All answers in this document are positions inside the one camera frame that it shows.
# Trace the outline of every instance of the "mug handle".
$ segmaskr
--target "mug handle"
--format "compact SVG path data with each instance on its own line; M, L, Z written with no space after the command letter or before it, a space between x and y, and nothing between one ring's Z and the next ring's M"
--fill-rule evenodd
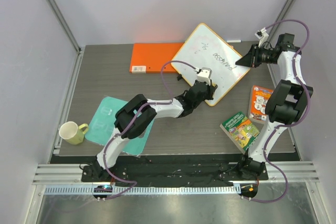
M86 129L82 131L84 135L85 135L85 134L88 132L88 130L89 130L89 126L88 126L88 124L87 124L87 123L84 123L84 124L78 126L78 129L80 129L80 130L81 130L82 128L85 128L85 127L86 127Z

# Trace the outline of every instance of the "teal cloth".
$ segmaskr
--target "teal cloth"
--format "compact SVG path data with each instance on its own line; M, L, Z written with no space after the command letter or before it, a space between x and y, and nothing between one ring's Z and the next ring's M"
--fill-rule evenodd
M114 129L115 114L126 103L126 101L117 98L105 97L89 124L89 131L85 134L85 138L96 144L106 145ZM153 121L148 125L144 134L131 139L122 151L131 155L140 155L145 147L152 126Z

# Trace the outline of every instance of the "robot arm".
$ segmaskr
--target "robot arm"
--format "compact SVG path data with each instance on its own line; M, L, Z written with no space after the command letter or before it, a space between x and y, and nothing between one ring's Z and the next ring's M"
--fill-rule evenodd
M97 155L97 169L105 168L103 157L106 156L107 167L115 165L116 160L130 139L140 136L147 126L154 120L159 118L182 118L193 112L204 100L212 100L217 86L213 86L211 77L211 69L202 68L195 70L196 80L189 90L185 90L183 94L176 96L172 101L155 101L145 98L144 95L138 94L130 100L116 114L115 128L111 135L117 136L107 150L102 150ZM131 127L123 134L121 133L130 124L137 111L142 105L149 104L144 107L141 114L131 125Z
M264 29L256 33L260 41L265 37L268 38L266 31L263 30ZM280 68L281 80L268 100L265 109L265 113L268 115L267 121L256 143L251 146L245 156L245 160L253 160L254 162L260 163L261 166L266 161L264 152L266 152L266 156L268 156L276 140L286 129L286 127L280 126L297 122L307 106L307 97L303 87L296 79L297 76L301 82L306 85L301 74L301 55L295 57L294 69L294 56L299 48L294 46L293 41L294 35L282 34L279 36L275 48L265 49L263 47L265 42L252 45L249 53L236 62L237 65L255 68L262 62L275 63L278 64ZM309 91L309 95L312 96L313 88L306 87ZM267 144L267 149L264 150L265 143L269 137L270 140Z

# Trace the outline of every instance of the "gray wall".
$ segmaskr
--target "gray wall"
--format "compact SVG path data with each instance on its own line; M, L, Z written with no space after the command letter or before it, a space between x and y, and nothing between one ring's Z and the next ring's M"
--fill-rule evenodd
M45 0L0 6L0 220L16 224L50 155L76 53Z
M303 159L313 160L327 194L330 209L334 210L336 209L335 13L336 0L296 0L286 17L302 20L310 28L310 40L302 53L301 69L307 85L314 88L310 112L305 121L293 128L293 133ZM306 38L305 31L299 24L287 23L280 26L277 35L293 33L295 44L300 46Z
M285 0L56 0L81 46L184 41L204 22L226 40L255 40Z

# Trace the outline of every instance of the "handwriting on whiteboard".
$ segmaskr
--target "handwriting on whiteboard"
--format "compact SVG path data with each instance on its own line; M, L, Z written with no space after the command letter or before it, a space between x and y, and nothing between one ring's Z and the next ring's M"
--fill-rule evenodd
M203 50L206 50L206 48L209 47L208 45L209 45L209 43L203 43L203 42L202 42L202 49L203 49Z
M237 66L231 67L230 64L224 58L222 58L218 53L214 53L213 56L215 57L216 60L218 60L225 67L227 67L228 70L232 71L233 69L235 69L237 67Z

